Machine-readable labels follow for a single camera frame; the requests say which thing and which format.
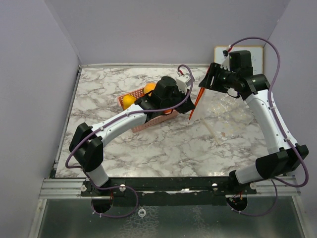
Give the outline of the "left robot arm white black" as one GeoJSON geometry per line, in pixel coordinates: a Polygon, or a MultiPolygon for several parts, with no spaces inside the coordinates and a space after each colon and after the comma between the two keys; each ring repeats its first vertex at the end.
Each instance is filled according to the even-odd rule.
{"type": "Polygon", "coordinates": [[[69,146],[70,155],[93,182],[92,190],[97,195],[102,196],[109,191],[109,178],[102,166],[104,148],[134,127],[162,119],[173,111],[185,114],[194,109],[190,98],[193,82],[189,74],[176,79],[164,76],[154,90],[138,98],[118,115],[92,126],[86,123],[77,126],[69,146]]]}

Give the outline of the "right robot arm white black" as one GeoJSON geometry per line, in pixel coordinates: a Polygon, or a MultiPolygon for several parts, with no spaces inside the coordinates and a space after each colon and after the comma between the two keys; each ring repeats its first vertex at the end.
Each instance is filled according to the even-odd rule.
{"type": "Polygon", "coordinates": [[[254,164],[230,173],[232,179],[227,182],[228,190],[238,194],[245,189],[246,183],[272,179],[296,170],[309,151],[289,132],[269,91],[266,76],[254,74],[251,53],[234,51],[226,59],[228,67],[216,62],[210,64],[199,87],[225,94],[234,89],[258,121],[268,151],[268,155],[257,158],[254,164]]]}

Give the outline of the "clear bag red zipper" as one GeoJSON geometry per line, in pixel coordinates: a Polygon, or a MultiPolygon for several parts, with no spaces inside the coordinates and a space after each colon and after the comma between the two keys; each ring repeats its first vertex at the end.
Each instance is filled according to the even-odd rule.
{"type": "Polygon", "coordinates": [[[205,119],[208,116],[207,99],[207,89],[200,88],[195,101],[195,109],[193,109],[189,115],[188,124],[193,124],[194,122],[205,119]]]}

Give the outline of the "yellow orange peach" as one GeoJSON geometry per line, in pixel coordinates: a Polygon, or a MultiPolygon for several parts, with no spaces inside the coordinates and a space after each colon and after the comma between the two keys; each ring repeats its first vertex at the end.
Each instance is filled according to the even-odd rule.
{"type": "Polygon", "coordinates": [[[146,86],[143,88],[143,93],[147,94],[151,91],[153,91],[156,87],[155,83],[147,83],[146,86]]]}

